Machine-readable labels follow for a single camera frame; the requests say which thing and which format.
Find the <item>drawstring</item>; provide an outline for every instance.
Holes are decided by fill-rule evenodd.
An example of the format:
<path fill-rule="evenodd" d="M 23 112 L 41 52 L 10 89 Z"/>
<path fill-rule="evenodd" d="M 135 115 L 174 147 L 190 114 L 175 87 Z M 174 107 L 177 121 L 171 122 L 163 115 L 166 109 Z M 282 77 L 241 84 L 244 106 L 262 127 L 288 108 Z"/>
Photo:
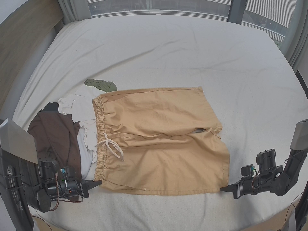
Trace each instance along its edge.
<path fill-rule="evenodd" d="M 106 133 L 104 133 L 104 135 L 105 135 L 105 139 L 106 139 L 106 140 L 97 143 L 95 147 L 99 146 L 100 144 L 103 144 L 103 146 L 106 145 L 107 148 L 109 149 L 109 151 L 110 151 L 113 155 L 115 155 L 117 158 L 120 158 L 120 156 L 119 156 L 118 154 L 116 154 L 115 152 L 113 152 L 113 150 L 110 148 L 110 146 L 109 146 L 109 143 L 110 143 L 110 144 L 113 145 L 113 147 L 114 147 L 118 152 L 120 152 L 120 154 L 121 154 L 121 159 L 122 159 L 122 161 L 124 161 L 124 159 L 123 159 L 124 153 L 123 153 L 122 149 L 119 147 L 119 145 L 118 145 L 116 142 L 114 142 L 113 140 L 109 139 L 109 138 L 107 137 L 107 134 L 106 134 Z"/>

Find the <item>mattress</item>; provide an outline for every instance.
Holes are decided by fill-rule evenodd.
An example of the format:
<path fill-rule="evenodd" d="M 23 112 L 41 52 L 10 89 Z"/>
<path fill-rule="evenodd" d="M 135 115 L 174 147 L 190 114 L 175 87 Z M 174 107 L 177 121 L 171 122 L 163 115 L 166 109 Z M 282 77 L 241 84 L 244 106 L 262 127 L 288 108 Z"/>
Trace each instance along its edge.
<path fill-rule="evenodd" d="M 118 90 L 202 86 L 223 125 L 229 184 L 266 149 L 274 148 L 276 164 L 283 164 L 296 123 L 308 118 L 305 93 L 265 32 L 205 18 L 136 15 L 66 25 L 33 72 L 13 120 L 27 129 L 38 110 L 86 79 L 113 81 Z M 80 204 L 60 203 L 56 211 L 38 213 L 76 231 L 241 230 L 290 205 L 306 185 L 307 170 L 306 161 L 298 183 L 281 197 L 269 192 L 238 200 L 227 192 L 140 196 L 96 187 Z"/>

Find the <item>green garment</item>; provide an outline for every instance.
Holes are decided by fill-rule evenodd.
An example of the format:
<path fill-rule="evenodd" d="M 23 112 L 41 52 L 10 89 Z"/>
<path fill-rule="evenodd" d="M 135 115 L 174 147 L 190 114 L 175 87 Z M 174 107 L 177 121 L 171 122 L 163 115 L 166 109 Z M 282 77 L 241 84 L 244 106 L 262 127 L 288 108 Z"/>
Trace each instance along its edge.
<path fill-rule="evenodd" d="M 112 81 L 104 81 L 101 79 L 87 79 L 84 84 L 89 87 L 96 87 L 105 92 L 118 90 L 117 86 Z"/>

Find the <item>headboard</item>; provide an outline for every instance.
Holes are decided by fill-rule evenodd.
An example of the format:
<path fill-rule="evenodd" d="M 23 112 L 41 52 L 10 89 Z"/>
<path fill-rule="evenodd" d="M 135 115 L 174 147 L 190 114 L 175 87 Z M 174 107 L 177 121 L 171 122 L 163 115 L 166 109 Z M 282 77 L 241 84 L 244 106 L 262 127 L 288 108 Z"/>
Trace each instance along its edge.
<path fill-rule="evenodd" d="M 21 67 L 62 18 L 58 0 L 28 0 L 0 24 L 0 109 Z"/>

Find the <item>gray curtain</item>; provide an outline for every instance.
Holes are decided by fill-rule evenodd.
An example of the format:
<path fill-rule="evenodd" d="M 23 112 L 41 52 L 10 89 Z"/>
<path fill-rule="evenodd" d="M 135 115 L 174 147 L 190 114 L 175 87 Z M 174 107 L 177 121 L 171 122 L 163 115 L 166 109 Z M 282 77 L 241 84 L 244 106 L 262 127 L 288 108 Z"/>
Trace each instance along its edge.
<path fill-rule="evenodd" d="M 58 0 L 58 1 L 63 11 L 64 24 L 91 18 L 87 0 Z"/>
<path fill-rule="evenodd" d="M 294 72 L 307 50 L 308 41 L 308 0 L 297 0 L 291 23 L 287 30 L 280 51 L 283 53 Z"/>

